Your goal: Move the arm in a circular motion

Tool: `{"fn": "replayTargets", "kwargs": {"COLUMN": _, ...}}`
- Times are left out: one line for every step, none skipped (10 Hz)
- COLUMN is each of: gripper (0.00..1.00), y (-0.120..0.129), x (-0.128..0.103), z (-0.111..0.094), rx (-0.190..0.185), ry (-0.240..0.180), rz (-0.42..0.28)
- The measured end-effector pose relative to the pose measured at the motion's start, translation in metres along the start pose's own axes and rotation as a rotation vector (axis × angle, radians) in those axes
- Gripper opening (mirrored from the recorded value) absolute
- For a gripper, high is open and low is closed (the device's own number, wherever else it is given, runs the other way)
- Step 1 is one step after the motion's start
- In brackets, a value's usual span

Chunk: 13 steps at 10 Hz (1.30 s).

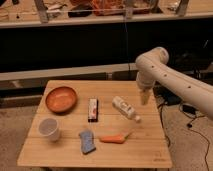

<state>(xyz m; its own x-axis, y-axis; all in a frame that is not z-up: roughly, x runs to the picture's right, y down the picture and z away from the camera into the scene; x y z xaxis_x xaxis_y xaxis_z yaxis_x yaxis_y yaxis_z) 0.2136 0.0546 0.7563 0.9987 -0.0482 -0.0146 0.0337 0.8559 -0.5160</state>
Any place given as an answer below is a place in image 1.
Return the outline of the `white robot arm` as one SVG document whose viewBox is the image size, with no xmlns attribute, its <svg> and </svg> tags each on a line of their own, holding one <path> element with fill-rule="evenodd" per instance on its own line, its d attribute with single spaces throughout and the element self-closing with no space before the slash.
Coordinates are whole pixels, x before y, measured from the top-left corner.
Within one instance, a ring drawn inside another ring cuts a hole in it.
<svg viewBox="0 0 213 171">
<path fill-rule="evenodd" d="M 147 91 L 159 82 L 213 120 L 213 86 L 168 67 L 168 60 L 169 54 L 163 47 L 139 55 L 135 60 L 138 87 Z"/>
</svg>

